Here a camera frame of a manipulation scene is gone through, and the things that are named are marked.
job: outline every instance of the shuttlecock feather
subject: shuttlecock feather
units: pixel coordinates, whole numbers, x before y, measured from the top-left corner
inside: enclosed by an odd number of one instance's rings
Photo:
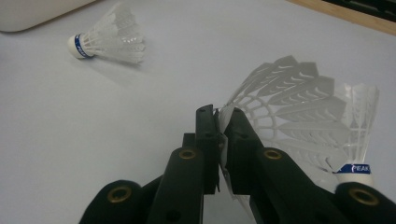
[[[340,183],[355,181],[372,186],[374,181],[370,166],[364,163],[364,157],[373,128],[379,90],[364,84],[344,84],[336,90],[335,95],[346,102],[343,122],[350,129],[350,135],[342,145],[347,154],[347,164],[336,176]]]
[[[145,45],[128,3],[117,3],[87,33],[69,38],[69,51],[76,58],[98,55],[120,62],[139,63]]]

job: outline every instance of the brass insert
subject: brass insert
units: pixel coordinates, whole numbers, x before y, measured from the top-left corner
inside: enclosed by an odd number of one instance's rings
[[[282,154],[280,154],[279,152],[277,152],[275,150],[264,151],[264,156],[271,160],[279,160],[280,158],[282,158]]]
[[[184,160],[190,160],[196,156],[192,149],[183,149],[178,153],[178,156]]]
[[[349,195],[359,203],[376,206],[379,204],[378,198],[365,189],[350,189]]]
[[[112,189],[107,194],[107,199],[111,203],[122,203],[123,201],[127,200],[132,195],[132,190],[128,186],[118,186]]]

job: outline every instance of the wooden edge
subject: wooden edge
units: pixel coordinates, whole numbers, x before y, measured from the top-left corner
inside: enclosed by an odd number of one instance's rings
[[[372,28],[390,35],[396,35],[396,22],[387,21],[372,15],[355,11],[346,7],[339,7],[335,4],[321,0],[287,0],[302,7],[308,7],[345,21],[351,21],[362,26]]]

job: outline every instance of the white object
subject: white object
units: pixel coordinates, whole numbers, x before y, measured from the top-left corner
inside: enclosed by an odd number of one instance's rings
[[[352,154],[361,158],[363,145],[367,147],[365,128],[371,127],[375,108],[370,100],[375,95],[369,97],[367,92],[375,90],[364,86],[357,90],[364,91],[358,94],[359,106],[345,100],[346,94],[335,96],[334,80],[320,76],[314,63],[298,63],[288,56],[262,64],[247,77],[221,109],[220,129],[225,130],[235,106],[242,109],[265,147],[286,151],[314,183],[334,191],[339,184],[334,173],[355,161]],[[358,129],[352,128],[357,116]],[[359,149],[353,147],[356,142]]]
[[[145,45],[128,3],[117,3],[86,34],[73,35],[67,41],[76,58],[94,55],[120,62],[139,63]]]
[[[0,0],[0,31],[16,32],[95,0]]]
[[[373,186],[374,180],[368,164],[364,164],[370,134],[375,118],[379,91],[376,87],[359,84],[344,84],[336,95],[346,102],[343,122],[349,127],[351,135],[343,145],[348,156],[347,164],[335,175],[340,183],[360,182]]]

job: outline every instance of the screw hole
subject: screw hole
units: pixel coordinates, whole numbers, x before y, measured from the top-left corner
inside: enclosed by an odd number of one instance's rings
[[[171,210],[166,213],[166,220],[171,222],[177,222],[181,218],[181,214],[177,210]]]
[[[127,200],[132,195],[132,190],[128,186],[119,186],[112,189],[107,194],[107,199],[111,203],[122,203],[123,201]]]

